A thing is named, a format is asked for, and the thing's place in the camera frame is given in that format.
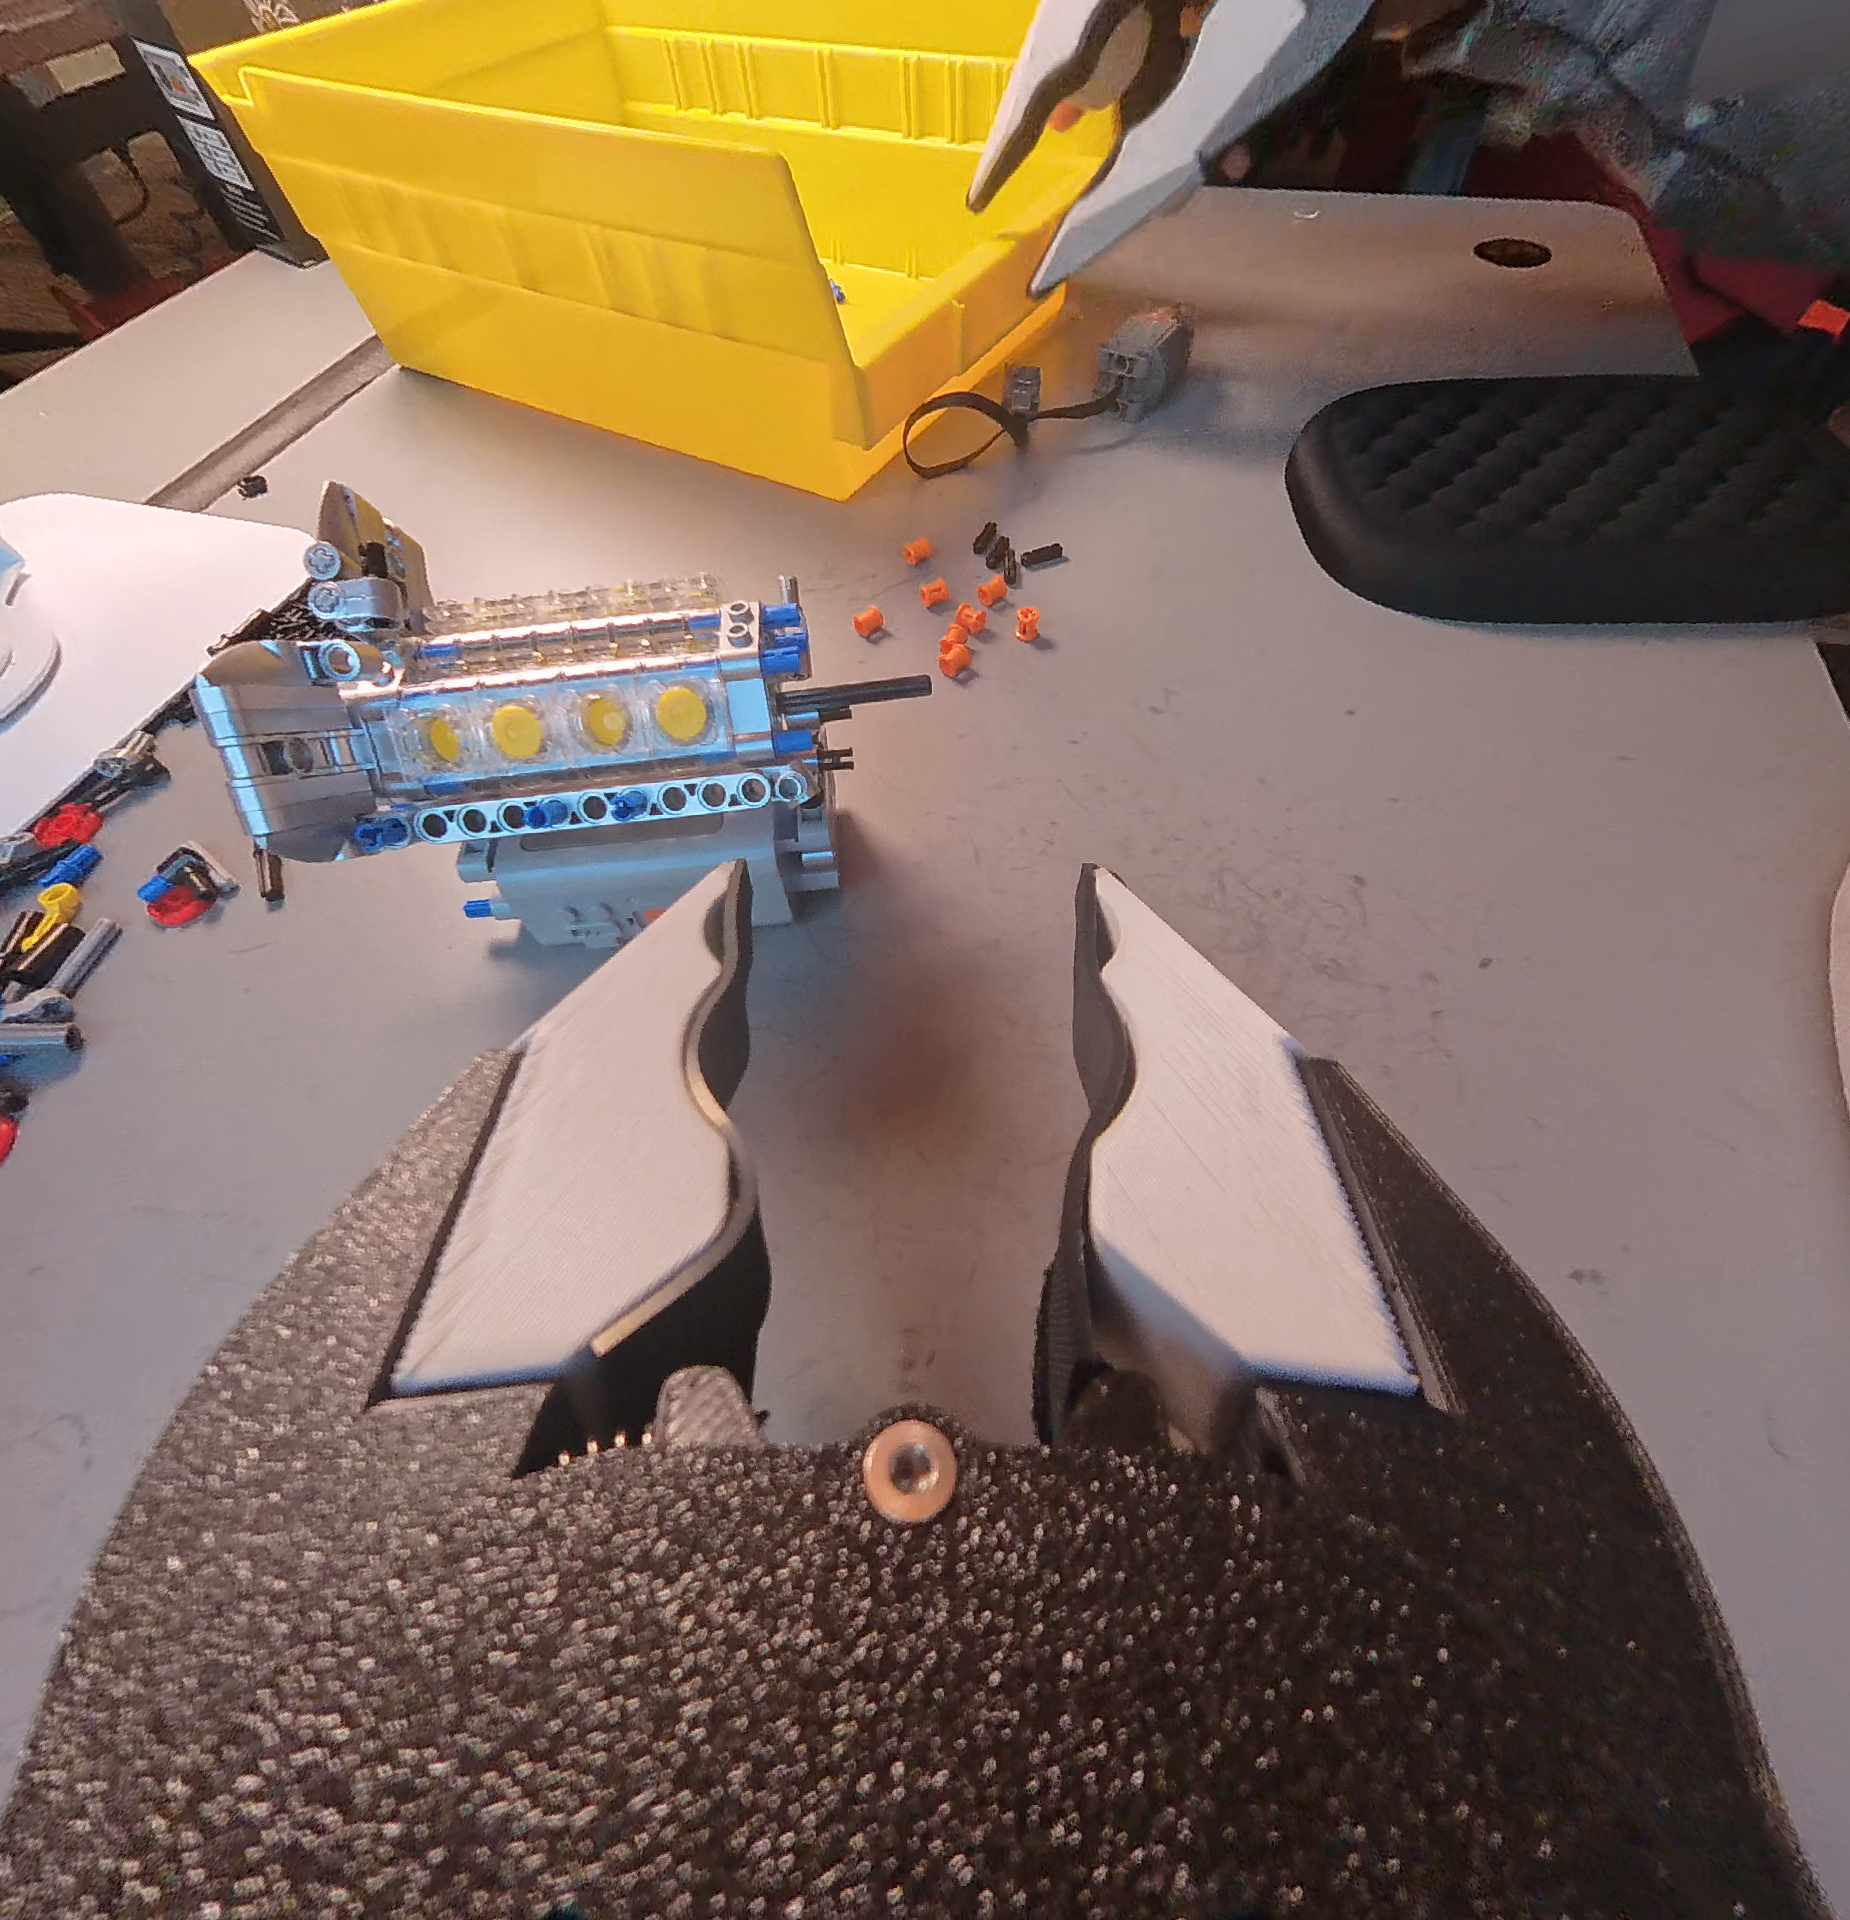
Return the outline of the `grey desk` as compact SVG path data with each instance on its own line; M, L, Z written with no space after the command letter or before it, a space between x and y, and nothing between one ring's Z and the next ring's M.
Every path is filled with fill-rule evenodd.
M1337 587L1283 480L1341 389L1672 369L1587 207L1220 194L1106 258L1048 388L1186 299L1186 391L953 482L818 503L391 369L229 492L240 434L366 342L331 269L248 262L0 400L0 505L199 493L308 531L325 482L450 595L800 578L818 677L931 666L899 546L1059 542L967 684L842 731L842 894L760 935L738 1122L762 1175L768 1432L927 1403L1031 1433L1081 1129L1073 898L1101 862L1341 1059L1546 1293L1655 1455L1802 1844L1850 1915L1850 1122L1826 945L1850 722L1813 639L1426 625Z

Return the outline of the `yellow plastic bin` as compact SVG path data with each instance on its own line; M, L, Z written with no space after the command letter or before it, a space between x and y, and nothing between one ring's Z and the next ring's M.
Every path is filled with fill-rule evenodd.
M195 69L402 366L847 500L1062 311L1111 112L962 202L1031 15L402 3Z

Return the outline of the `white book stand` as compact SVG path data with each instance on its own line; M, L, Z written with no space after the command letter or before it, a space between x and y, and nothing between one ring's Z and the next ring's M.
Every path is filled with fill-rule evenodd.
M74 493L0 506L65 648L0 728L0 835L23 829L106 748L192 682L210 648L304 581L310 536Z

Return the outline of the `toy brick engine model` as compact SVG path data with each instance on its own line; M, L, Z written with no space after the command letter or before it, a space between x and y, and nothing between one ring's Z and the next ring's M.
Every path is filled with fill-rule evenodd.
M756 925L839 886L827 728L931 682L811 668L793 579L436 601L420 543L328 485L302 585L210 655L195 712L260 853L444 847L469 919L613 949L729 862Z

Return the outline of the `red cloth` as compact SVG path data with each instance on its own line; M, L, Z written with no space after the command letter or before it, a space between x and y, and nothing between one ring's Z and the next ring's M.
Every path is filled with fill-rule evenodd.
M1691 343L1744 321L1780 336L1813 331L1840 340L1850 329L1850 278L1816 266L1690 253L1667 289Z

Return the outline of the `black toy set box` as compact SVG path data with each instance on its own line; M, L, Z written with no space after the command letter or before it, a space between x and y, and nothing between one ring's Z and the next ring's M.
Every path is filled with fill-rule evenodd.
M338 4L288 3L108 4L122 26L122 54L145 69L162 99L158 110L172 149L235 252L263 252L296 266L327 260L327 252L302 226L232 110L202 83L197 63L232 42L338 8Z

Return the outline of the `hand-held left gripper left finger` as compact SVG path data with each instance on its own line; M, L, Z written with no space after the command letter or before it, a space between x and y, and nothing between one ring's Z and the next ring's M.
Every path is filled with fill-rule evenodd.
M549 1385L518 1471L649 1438L759 1451L768 1250L728 1105L752 882L718 865L512 1049L381 1398Z

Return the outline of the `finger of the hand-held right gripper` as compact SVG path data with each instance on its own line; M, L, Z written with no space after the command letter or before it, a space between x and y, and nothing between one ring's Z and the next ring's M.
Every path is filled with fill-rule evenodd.
M1066 102L1101 110L1168 70L1168 6L1040 3L991 118L967 207L984 211Z
M1218 3L1162 102L1121 96L1120 136L1059 221L1029 280L1046 295L1203 180L1209 161L1300 95L1350 42L1370 3Z

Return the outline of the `black wrist pad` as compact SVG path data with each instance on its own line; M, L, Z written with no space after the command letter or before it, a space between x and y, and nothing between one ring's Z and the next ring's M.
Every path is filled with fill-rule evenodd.
M1322 568L1391 611L1537 625L1850 613L1850 448L1690 376L1409 382L1285 469Z

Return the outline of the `cluster of orange bushes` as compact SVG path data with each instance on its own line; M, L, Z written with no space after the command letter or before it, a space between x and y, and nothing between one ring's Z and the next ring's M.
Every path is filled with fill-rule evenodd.
M1018 552L1023 551L1011 543L1004 575L989 575L980 564L980 578L960 590L939 570L942 552L931 537L916 536L901 542L899 558L916 604L924 615L939 622L936 666L947 681L960 682L973 673L982 641L1011 636L1027 649L1048 644L1043 611L1023 596L1027 578L1035 570L1015 570Z

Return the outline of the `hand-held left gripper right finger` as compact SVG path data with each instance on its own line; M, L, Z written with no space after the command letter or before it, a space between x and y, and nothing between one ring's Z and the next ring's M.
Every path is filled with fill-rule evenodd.
M1448 1409L1436 1344L1352 1161L1354 1084L1302 1049L1101 865L1076 896L1073 1055L1088 1118L1035 1333L1062 1443L1106 1371L1224 1451L1262 1385Z

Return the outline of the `pile of coloured brick parts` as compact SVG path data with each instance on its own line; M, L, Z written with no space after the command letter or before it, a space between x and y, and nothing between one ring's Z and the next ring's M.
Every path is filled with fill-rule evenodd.
M122 938L117 919L86 905L101 829L168 780L162 739L195 718L192 699L179 693L0 836L0 1168L20 1139L34 1078L81 1053L77 998Z

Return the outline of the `grey toy motor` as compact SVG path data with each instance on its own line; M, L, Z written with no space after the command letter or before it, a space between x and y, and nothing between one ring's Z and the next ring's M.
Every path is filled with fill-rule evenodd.
M1175 396L1193 342L1193 308L1152 306L1121 323L1100 349L1098 399L1137 423Z

